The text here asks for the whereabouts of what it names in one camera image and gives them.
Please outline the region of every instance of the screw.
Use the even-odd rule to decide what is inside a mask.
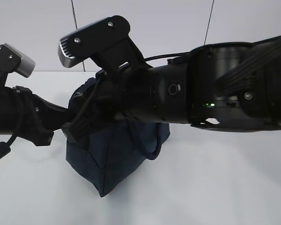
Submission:
[[[75,97],[81,97],[82,95],[83,95],[83,94],[80,93],[80,92],[76,92],[76,93],[74,94]]]
[[[16,87],[13,87],[13,90],[15,90],[17,93],[20,93],[20,90],[18,90]]]
[[[251,92],[246,92],[244,94],[244,98],[247,99],[247,100],[251,100],[253,98],[253,95]]]
[[[176,95],[179,91],[181,91],[180,84],[172,83],[168,88],[169,94],[173,96]]]
[[[81,42],[81,40],[80,40],[79,38],[77,38],[77,37],[76,37],[76,38],[74,39],[74,42],[75,42],[75,43],[80,43],[80,42]]]

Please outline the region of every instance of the black cable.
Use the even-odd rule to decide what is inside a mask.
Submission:
[[[84,114],[84,111],[86,110],[86,108],[88,107],[88,105],[90,104],[90,102],[92,101],[94,95],[96,94],[96,91],[98,89],[99,83],[100,83],[101,79],[98,79],[94,89],[92,90],[92,93],[89,95],[88,99],[86,100],[86,102],[83,104],[81,110],[79,111],[79,113],[77,114],[77,116],[75,117],[75,119],[72,121],[72,123],[76,123]]]
[[[172,53],[172,54],[165,54],[165,55],[157,55],[157,56],[152,56],[149,58],[146,58],[145,61],[152,61],[152,60],[158,60],[158,59],[164,59],[164,58],[170,58],[170,57],[178,57],[182,56],[185,54],[188,54],[189,52],[181,52],[181,53]]]
[[[21,125],[22,125],[23,118],[24,118],[24,107],[23,107],[23,102],[22,102],[21,98],[18,96],[18,94],[16,93],[16,91],[13,89],[10,89],[10,88],[8,88],[8,90],[11,93],[13,93],[13,95],[15,97],[15,101],[16,101],[16,105],[17,105],[17,114],[18,114],[17,125],[16,125],[10,139],[6,142],[7,145],[11,146],[20,133]]]
[[[76,19],[76,13],[75,13],[75,8],[74,8],[73,0],[71,0],[71,5],[72,5],[72,12],[73,12],[73,18],[74,18],[75,28],[76,28],[76,30],[78,30],[77,19]],[[85,72],[84,61],[82,61],[82,65],[83,65],[83,71]]]
[[[208,20],[208,25],[207,25],[207,30],[206,30],[206,34],[205,34],[205,40],[204,40],[204,45],[206,44],[206,40],[207,40],[207,34],[209,31],[209,25],[210,25],[210,20],[211,20],[211,15],[212,15],[212,11],[214,9],[214,0],[212,1],[212,6],[211,6],[211,10],[210,10],[210,15],[209,15],[209,20]]]

